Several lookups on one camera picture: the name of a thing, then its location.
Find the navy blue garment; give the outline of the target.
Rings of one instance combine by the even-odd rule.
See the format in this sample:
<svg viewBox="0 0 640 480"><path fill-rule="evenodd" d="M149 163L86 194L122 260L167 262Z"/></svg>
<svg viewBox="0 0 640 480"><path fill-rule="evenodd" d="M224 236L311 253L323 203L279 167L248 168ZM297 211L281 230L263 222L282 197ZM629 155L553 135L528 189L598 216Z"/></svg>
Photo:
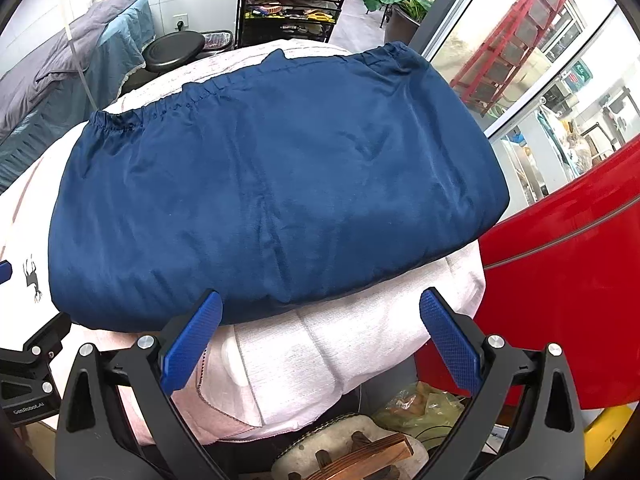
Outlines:
<svg viewBox="0 0 640 480"><path fill-rule="evenodd" d="M99 330L159 330L207 289L227 324L341 297L477 240L506 211L485 133L393 42L221 74L94 113L48 237L52 302Z"/></svg>

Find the yellow box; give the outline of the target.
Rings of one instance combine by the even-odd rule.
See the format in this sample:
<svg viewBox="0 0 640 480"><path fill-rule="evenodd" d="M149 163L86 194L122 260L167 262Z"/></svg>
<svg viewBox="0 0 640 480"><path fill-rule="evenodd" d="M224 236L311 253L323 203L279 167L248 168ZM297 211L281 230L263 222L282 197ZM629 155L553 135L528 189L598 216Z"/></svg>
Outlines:
<svg viewBox="0 0 640 480"><path fill-rule="evenodd" d="M593 470L620 437L634 410L628 405L605 408L585 430L586 465Z"/></svg>

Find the green potted plant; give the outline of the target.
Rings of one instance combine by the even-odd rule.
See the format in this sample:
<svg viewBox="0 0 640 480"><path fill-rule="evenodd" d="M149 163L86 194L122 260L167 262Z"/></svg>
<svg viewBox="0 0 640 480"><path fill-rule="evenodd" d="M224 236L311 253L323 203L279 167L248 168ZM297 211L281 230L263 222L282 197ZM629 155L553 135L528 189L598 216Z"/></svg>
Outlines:
<svg viewBox="0 0 640 480"><path fill-rule="evenodd" d="M368 12L380 9L388 16L384 42L410 44L435 0L363 0Z"/></svg>

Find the wooden sandal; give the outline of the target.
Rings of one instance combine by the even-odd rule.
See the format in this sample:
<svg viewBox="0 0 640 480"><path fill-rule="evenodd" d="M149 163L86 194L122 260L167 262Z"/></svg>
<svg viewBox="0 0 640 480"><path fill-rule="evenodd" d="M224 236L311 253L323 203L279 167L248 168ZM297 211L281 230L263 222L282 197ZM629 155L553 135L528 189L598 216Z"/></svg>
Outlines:
<svg viewBox="0 0 640 480"><path fill-rule="evenodd" d="M428 453L416 438L366 415L340 417L305 434L271 467L273 479L412 479Z"/></svg>

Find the black round stool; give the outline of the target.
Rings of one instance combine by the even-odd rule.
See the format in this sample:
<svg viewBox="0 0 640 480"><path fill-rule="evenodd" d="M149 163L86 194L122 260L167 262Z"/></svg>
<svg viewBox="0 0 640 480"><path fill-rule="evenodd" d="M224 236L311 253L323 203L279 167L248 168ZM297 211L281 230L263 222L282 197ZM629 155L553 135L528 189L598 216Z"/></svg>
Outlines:
<svg viewBox="0 0 640 480"><path fill-rule="evenodd" d="M233 44L230 30L191 32L182 30L161 36L143 51L144 66L135 70L122 85L121 94L136 90L159 77L198 58L228 51Z"/></svg>

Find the red metal ladder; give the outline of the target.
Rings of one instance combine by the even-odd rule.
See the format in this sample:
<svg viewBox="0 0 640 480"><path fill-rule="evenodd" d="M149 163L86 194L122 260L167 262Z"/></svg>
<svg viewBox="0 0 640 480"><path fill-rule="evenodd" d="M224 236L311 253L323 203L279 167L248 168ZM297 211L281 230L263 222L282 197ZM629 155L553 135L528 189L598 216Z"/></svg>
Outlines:
<svg viewBox="0 0 640 480"><path fill-rule="evenodd" d="M450 80L461 101L486 116L547 35L567 0L516 0Z"/></svg>

